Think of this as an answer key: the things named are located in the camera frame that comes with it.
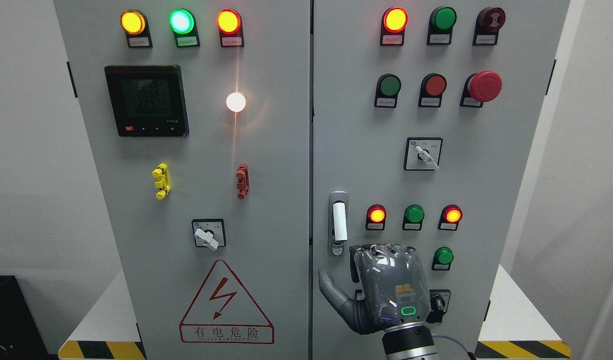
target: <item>lcd display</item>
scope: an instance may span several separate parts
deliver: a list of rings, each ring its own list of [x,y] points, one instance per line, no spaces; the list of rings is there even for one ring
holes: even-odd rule
[[[172,117],[169,82],[165,79],[122,79],[126,116],[130,118]]]

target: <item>high voltage warning label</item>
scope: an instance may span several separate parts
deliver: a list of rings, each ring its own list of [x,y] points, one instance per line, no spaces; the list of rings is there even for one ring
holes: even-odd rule
[[[222,259],[215,260],[180,322],[184,343],[273,344],[265,312]]]

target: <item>green push button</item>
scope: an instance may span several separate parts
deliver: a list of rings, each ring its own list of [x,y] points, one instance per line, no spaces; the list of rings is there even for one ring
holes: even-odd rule
[[[405,306],[405,307],[402,308],[402,310],[400,310],[402,315],[404,315],[405,317],[409,317],[411,315],[415,315],[416,311],[417,311],[416,307],[414,307],[414,306]]]
[[[458,14],[453,7],[438,7],[431,14],[431,23],[438,30],[446,31],[453,27],[458,20]]]
[[[435,251],[435,260],[442,265],[451,264],[453,261],[453,251],[448,247],[441,247]]]
[[[380,82],[380,91],[386,96],[394,96],[400,91],[401,86],[400,79],[395,76],[386,76]]]
[[[425,210],[420,205],[411,205],[404,211],[404,217],[410,223],[418,224],[425,218]]]

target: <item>digital power meter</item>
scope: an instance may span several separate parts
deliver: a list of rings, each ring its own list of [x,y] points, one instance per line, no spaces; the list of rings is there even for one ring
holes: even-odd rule
[[[121,137],[189,134],[180,66],[105,66],[108,95]]]

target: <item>cable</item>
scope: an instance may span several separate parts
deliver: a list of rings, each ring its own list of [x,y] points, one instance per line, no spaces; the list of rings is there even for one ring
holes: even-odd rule
[[[452,342],[455,342],[456,344],[458,344],[462,348],[462,350],[464,350],[464,352],[469,357],[469,359],[476,360],[476,356],[471,351],[469,351],[469,349],[464,344],[462,344],[462,342],[460,342],[460,340],[456,339],[455,337],[451,337],[449,335],[440,335],[438,333],[432,333],[431,336],[434,337],[434,338],[443,338],[443,339],[448,339],[448,340],[450,340]]]

